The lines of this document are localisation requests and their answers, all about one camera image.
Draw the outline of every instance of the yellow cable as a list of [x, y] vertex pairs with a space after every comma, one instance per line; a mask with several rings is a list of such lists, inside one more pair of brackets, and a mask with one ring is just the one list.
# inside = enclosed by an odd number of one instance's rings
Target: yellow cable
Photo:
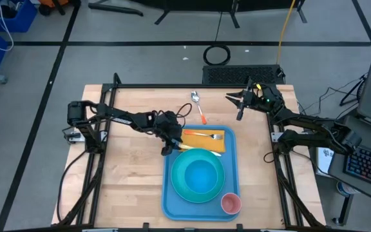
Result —
[[281, 34], [280, 34], [280, 41], [278, 42], [278, 53], [277, 53], [276, 64], [279, 64], [279, 62], [280, 62], [281, 42], [283, 42], [284, 31], [286, 30], [287, 22], [289, 22], [290, 15], [291, 15], [291, 12], [293, 11], [293, 6], [294, 6], [295, 2], [296, 2], [296, 0], [293, 0], [293, 2], [291, 3], [289, 13], [287, 14], [286, 21], [284, 22], [284, 25], [283, 25], [283, 30], [281, 31]]

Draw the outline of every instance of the green plate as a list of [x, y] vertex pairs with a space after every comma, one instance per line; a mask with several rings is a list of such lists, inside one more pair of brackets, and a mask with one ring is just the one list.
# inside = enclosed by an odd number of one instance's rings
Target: green plate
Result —
[[220, 159], [201, 148], [183, 152], [171, 168], [174, 190], [193, 203], [204, 203], [215, 198], [221, 192], [224, 180]]

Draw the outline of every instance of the blue tray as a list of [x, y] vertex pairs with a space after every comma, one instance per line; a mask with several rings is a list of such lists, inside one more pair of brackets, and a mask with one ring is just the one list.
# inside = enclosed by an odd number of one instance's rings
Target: blue tray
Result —
[[199, 130], [224, 130], [225, 153], [221, 153], [219, 159], [222, 161], [225, 171], [225, 182], [221, 192], [214, 199], [206, 203], [196, 204], [184, 200], [173, 188], [171, 183], [171, 167], [174, 160], [180, 155], [174, 150], [164, 159], [164, 174], [162, 185], [161, 207], [167, 218], [171, 220], [193, 220], [193, 221], [224, 221], [233, 220], [237, 215], [228, 215], [221, 207], [221, 199], [226, 193], [235, 193], [240, 196], [238, 183], [236, 136], [232, 129], [227, 126], [201, 126], [188, 125], [185, 129]]

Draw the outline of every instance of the keyboard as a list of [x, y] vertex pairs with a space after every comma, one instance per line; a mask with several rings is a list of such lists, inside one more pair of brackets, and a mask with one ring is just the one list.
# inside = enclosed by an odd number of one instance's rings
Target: keyboard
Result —
[[371, 183], [371, 150], [358, 147], [346, 157], [344, 172]]

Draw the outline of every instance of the desk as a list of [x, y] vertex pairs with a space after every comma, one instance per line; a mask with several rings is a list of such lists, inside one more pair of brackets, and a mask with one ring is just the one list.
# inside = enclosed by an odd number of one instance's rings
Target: desk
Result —
[[[278, 88], [287, 107], [298, 112], [293, 86], [281, 85]], [[238, 92], [241, 89], [119, 88], [114, 107], [130, 112], [177, 111], [183, 104], [191, 102], [191, 90], [199, 93], [200, 105], [209, 124], [226, 125], [236, 134], [243, 202], [240, 215], [231, 222], [173, 221], [166, 218], [160, 203], [164, 161], [160, 155], [160, 139], [135, 132], [123, 124], [113, 123], [108, 136], [95, 227], [142, 227], [144, 222], [149, 222], [152, 228], [235, 228], [236, 224], [243, 224], [246, 229], [284, 228], [276, 171], [273, 164], [263, 161], [264, 154], [271, 151], [266, 114], [245, 110], [243, 119], [237, 121], [238, 110], [225, 99], [225, 93]], [[87, 85], [82, 99], [98, 102], [100, 91], [101, 85]], [[186, 120], [187, 124], [201, 124], [197, 107], [193, 105]], [[83, 150], [83, 143], [72, 145], [67, 165]], [[309, 154], [306, 147], [296, 147], [296, 151]], [[60, 206], [62, 217], [80, 197], [87, 159], [88, 155], [76, 162], [64, 179]], [[291, 161], [298, 195], [310, 212], [325, 224], [310, 161], [296, 155], [292, 155]], [[291, 200], [288, 201], [289, 208], [292, 209]], [[88, 199], [83, 222], [88, 221], [90, 204], [91, 199]], [[291, 223], [295, 224], [294, 214], [292, 210], [290, 212]]]

